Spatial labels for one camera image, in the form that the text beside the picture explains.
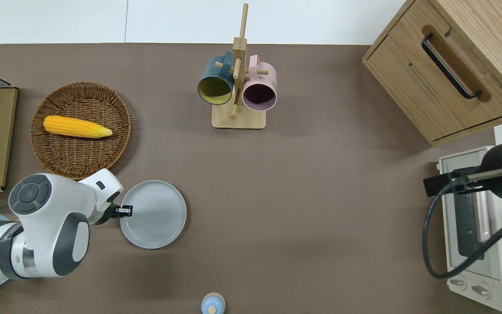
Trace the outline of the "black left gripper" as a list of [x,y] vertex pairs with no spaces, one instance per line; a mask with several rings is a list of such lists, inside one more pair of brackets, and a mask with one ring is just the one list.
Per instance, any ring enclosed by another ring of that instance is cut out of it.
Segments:
[[96,221],[96,225],[101,225],[112,218],[118,217],[132,217],[133,215],[133,206],[132,205],[116,205],[114,203],[110,203],[108,208],[104,211],[102,217],[98,221]]

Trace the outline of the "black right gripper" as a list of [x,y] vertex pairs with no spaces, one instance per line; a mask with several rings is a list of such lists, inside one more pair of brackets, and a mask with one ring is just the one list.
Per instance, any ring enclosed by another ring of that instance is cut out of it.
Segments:
[[461,180],[462,177],[475,173],[478,173],[477,168],[459,168],[454,169],[451,172],[427,177],[424,179],[424,190],[426,196],[435,197],[438,195],[439,191],[447,186],[449,188],[444,191],[444,194],[469,194],[476,193],[477,191],[483,191],[482,185],[476,185],[476,183],[468,183],[467,181]]

